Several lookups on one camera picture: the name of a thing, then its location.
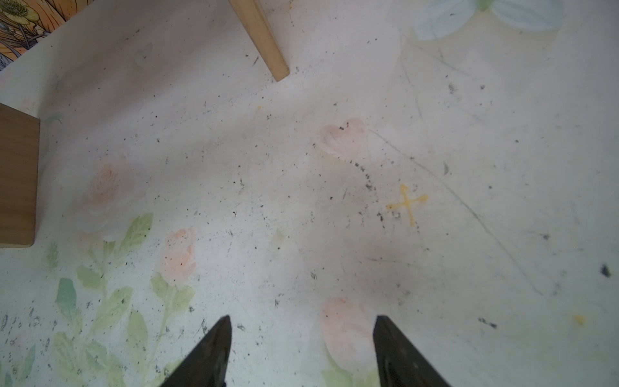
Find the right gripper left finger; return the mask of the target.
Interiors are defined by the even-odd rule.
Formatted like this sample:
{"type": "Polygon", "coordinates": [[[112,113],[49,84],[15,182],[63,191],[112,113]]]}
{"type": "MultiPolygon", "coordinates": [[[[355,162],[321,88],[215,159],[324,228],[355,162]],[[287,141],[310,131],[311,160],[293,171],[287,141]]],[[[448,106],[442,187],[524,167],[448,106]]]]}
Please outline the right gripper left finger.
{"type": "Polygon", "coordinates": [[[188,356],[165,378],[161,387],[224,387],[231,354],[232,326],[223,316],[188,356]]]}

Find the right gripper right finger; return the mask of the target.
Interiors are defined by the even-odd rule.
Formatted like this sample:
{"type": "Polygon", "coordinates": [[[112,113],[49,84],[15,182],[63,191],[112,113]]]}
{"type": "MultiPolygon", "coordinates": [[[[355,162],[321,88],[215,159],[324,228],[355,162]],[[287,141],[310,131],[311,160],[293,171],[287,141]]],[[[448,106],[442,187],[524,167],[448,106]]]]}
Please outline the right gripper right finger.
{"type": "Polygon", "coordinates": [[[388,316],[377,316],[372,338],[381,387],[451,386],[388,316]]]}

